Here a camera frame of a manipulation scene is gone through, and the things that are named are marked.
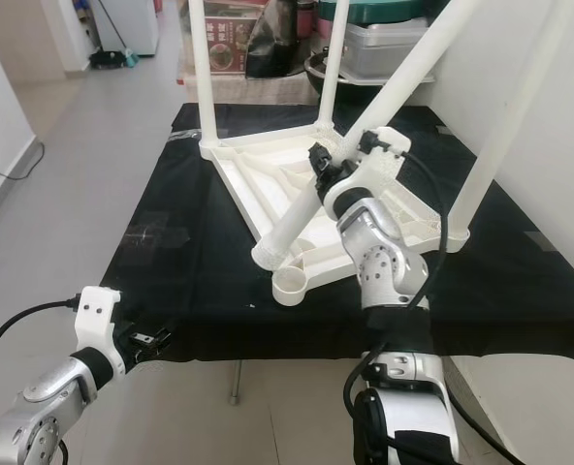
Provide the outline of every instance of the black tablecloth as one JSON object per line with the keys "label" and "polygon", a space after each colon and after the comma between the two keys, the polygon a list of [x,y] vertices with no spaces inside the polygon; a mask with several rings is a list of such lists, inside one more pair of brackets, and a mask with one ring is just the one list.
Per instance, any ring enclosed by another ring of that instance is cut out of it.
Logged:
{"label": "black tablecloth", "polygon": [[[359,108],[335,109],[344,132]],[[314,107],[216,106],[222,137],[299,126]],[[392,121],[435,172],[449,204],[474,156],[427,108],[403,108]],[[210,162],[199,155],[196,105],[184,105],[102,285],[123,291],[144,318],[170,321],[175,333],[160,358],[359,357],[371,344],[355,278],[306,294],[296,307],[271,296],[271,274],[250,258],[253,237]],[[435,205],[427,181],[409,164],[399,180]],[[538,232],[494,184],[430,294],[440,355],[537,353],[574,358],[574,270],[544,252]],[[436,254],[426,255],[433,265]]]}

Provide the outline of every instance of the table leg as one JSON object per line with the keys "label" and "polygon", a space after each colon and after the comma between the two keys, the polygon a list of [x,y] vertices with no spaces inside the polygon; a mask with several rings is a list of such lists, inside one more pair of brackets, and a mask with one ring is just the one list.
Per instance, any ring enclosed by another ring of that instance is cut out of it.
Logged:
{"label": "table leg", "polygon": [[231,397],[229,403],[231,405],[239,404],[239,380],[241,379],[241,365],[243,360],[236,360],[236,369],[233,375],[233,381],[231,383]]}

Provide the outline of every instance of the gray container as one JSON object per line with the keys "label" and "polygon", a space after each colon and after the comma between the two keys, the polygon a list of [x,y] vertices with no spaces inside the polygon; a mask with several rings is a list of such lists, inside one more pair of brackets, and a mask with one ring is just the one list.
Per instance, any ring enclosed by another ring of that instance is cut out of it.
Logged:
{"label": "gray container", "polygon": [[369,27],[348,24],[341,74],[354,83],[388,79],[427,29],[427,20],[423,17],[393,24],[371,24]]}

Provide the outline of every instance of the broom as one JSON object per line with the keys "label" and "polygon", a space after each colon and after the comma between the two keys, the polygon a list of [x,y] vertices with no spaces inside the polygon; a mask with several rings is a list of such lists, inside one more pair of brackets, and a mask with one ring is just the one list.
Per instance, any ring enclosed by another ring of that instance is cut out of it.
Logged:
{"label": "broom", "polygon": [[102,10],[104,10],[106,17],[111,22],[112,29],[114,29],[114,32],[116,33],[117,37],[119,38],[119,41],[121,41],[121,43],[123,44],[123,48],[124,48],[123,55],[125,56],[125,64],[127,65],[128,68],[134,68],[140,60],[139,55],[134,53],[130,48],[128,48],[128,46],[125,45],[125,42],[123,42],[123,38],[121,37],[121,34],[119,34],[119,31],[117,30],[116,26],[114,25],[114,22],[112,22],[111,15],[109,15],[108,10],[104,6],[104,3],[102,3],[102,0],[98,0],[98,2],[100,2],[100,5],[102,6]]}

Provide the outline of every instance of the white plastic pipe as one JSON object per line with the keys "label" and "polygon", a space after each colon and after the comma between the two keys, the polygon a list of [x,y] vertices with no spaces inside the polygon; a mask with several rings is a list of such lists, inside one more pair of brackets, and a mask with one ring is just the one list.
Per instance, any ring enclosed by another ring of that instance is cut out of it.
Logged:
{"label": "white plastic pipe", "polygon": [[335,20],[333,21],[333,34],[330,37],[324,87],[319,104],[319,115],[316,125],[325,128],[333,127],[333,110],[335,109],[336,83],[338,81],[338,69],[343,54],[343,39],[345,39],[345,27],[347,14],[349,13],[349,0],[337,0]]}
{"label": "white plastic pipe", "polygon": [[455,40],[481,0],[451,0],[345,135],[333,163],[353,157],[363,131],[386,126]]}
{"label": "white plastic pipe", "polygon": [[274,228],[264,235],[252,249],[252,259],[261,268],[268,271],[280,268],[287,257],[291,244],[321,207],[321,202],[317,197],[317,189],[315,189],[316,182],[317,179],[313,177],[306,184],[302,193],[274,225]]}
{"label": "white plastic pipe", "polygon": [[534,96],[557,55],[558,46],[574,13],[574,0],[555,0],[541,26],[534,49],[507,106],[488,134],[481,152],[449,214],[449,233],[467,235],[470,221],[485,197],[494,176],[509,152]]}
{"label": "white plastic pipe", "polygon": [[203,0],[189,0],[188,4],[190,5],[190,29],[201,116],[200,146],[211,146],[218,143],[218,133],[216,132],[209,51],[207,50],[206,12]]}

